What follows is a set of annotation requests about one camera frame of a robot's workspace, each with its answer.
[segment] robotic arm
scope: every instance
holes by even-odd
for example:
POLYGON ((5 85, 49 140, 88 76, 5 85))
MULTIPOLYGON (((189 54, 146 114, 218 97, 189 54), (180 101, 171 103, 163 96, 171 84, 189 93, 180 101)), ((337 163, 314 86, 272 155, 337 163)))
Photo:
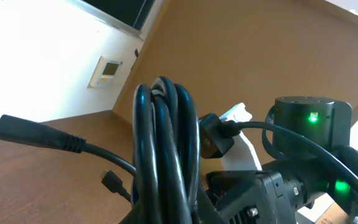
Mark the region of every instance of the robotic arm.
POLYGON ((102 183, 132 204, 126 223, 296 223, 294 212, 328 193, 358 216, 358 151, 349 147, 351 106, 329 98, 280 97, 265 122, 199 121, 181 85, 160 77, 134 96, 131 164, 43 124, 4 115, 0 140, 105 158, 134 176, 131 194, 108 172, 102 183), (265 150, 276 160, 263 170, 215 171, 199 181, 200 156, 220 158, 243 128, 261 128, 265 150), (265 130, 273 131, 273 142, 265 130))

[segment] white object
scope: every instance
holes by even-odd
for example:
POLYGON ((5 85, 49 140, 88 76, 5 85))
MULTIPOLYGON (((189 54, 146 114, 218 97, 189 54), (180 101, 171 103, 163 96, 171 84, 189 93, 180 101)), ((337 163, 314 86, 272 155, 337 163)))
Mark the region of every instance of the white object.
POLYGON ((95 88, 111 85, 115 75, 119 73, 121 65, 122 62, 119 60, 100 57, 89 85, 95 88))
MULTIPOLYGON (((233 120, 235 122, 250 121, 252 115, 246 111, 244 103, 239 103, 219 119, 221 121, 233 120)), ((221 158, 224 170, 262 170, 255 148, 247 137, 240 132, 234 136, 234 145, 221 158)))

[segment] brown wooden surface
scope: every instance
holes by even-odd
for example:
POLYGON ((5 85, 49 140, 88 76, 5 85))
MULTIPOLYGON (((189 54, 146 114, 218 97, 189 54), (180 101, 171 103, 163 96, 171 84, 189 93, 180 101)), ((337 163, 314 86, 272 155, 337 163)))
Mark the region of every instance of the brown wooden surface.
MULTIPOLYGON (((132 127, 110 111, 47 124, 132 160, 132 127)), ((96 156, 0 141, 0 223, 117 223, 131 205, 100 183, 105 169, 130 189, 129 174, 96 156)))
MULTIPOLYGON (((307 1, 171 1, 114 111, 130 122, 136 86, 161 75, 190 91, 200 116, 244 102, 253 120, 263 121, 275 98, 286 95, 357 107, 358 26, 307 1)), ((358 20, 320 4, 327 5, 358 20)), ((261 163, 271 161, 261 131, 245 134, 261 163)))

